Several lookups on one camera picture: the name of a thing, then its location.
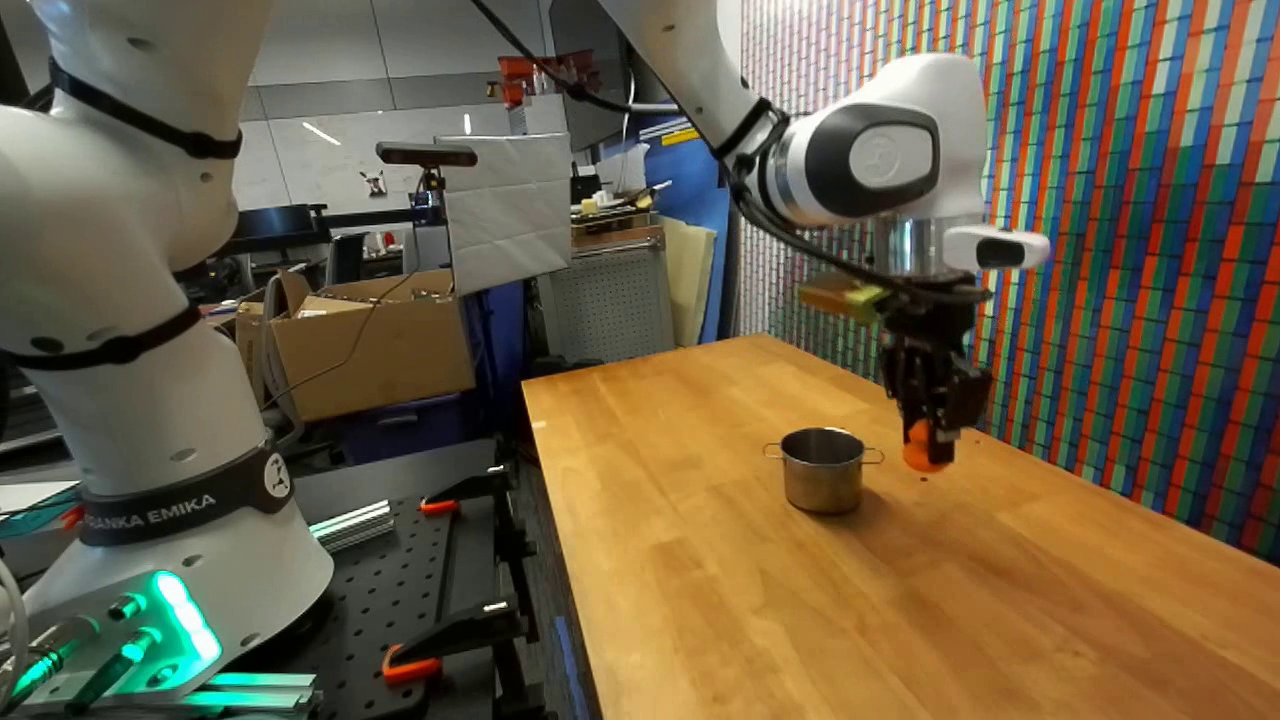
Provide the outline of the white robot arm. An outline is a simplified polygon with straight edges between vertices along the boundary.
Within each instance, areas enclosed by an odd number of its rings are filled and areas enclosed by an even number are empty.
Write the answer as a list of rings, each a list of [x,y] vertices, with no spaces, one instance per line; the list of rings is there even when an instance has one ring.
[[[0,111],[0,353],[78,463],[83,524],[24,592],[96,620],[76,694],[184,694],[296,622],[333,578],[244,358],[180,288],[226,242],[238,106],[276,0],[24,0],[46,101]],[[772,235],[985,208],[985,80],[961,52],[886,61],[794,117],[754,93],[736,0],[596,0],[742,184]]]

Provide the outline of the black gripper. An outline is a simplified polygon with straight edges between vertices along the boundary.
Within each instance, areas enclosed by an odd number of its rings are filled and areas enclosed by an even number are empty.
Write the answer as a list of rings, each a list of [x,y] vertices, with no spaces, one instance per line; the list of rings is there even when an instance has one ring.
[[[991,373],[962,347],[977,302],[980,291],[967,285],[917,285],[879,302],[886,332],[879,347],[884,387],[900,405],[909,447],[920,447],[928,418],[936,418],[936,463],[955,458],[961,427],[977,425],[989,408]]]

